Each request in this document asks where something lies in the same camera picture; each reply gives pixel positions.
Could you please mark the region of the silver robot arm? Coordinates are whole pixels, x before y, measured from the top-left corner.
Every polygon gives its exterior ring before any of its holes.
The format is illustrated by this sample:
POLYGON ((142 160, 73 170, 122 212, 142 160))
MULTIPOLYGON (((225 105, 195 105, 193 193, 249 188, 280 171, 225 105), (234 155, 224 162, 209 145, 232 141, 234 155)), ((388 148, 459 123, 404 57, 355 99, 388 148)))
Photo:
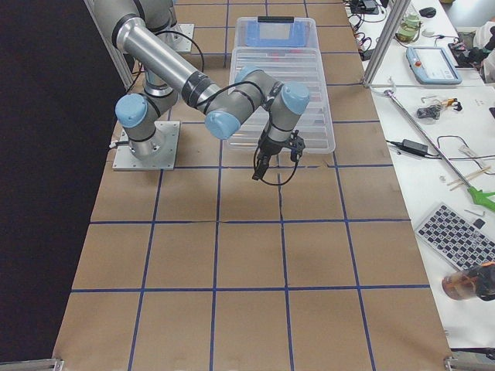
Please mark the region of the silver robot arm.
POLYGON ((204 72, 180 56, 161 34, 176 25, 172 1, 96 1, 96 22, 114 48, 141 62, 144 90, 126 94, 115 105, 128 143, 120 153, 131 160, 128 169, 172 168, 179 129, 158 119, 177 100, 205 115, 204 124, 216 138, 228 139, 259 108, 268 112, 254 153, 254 180, 262 180, 271 158, 284 148, 298 163, 305 143, 295 129, 309 103, 308 88, 283 83, 257 67, 245 67, 234 84, 220 88, 204 72))

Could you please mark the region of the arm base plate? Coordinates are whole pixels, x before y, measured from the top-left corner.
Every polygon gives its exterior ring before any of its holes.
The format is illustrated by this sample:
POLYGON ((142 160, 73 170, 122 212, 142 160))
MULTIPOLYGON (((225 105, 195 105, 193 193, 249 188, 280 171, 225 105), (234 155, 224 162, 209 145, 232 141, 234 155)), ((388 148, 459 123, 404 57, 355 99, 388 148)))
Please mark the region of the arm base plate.
POLYGON ((113 162, 116 171, 172 171, 176 163, 179 121, 156 121, 154 136, 143 142, 130 141, 124 129, 113 162))
POLYGON ((194 24, 177 23, 155 34, 178 53, 191 53, 194 24))

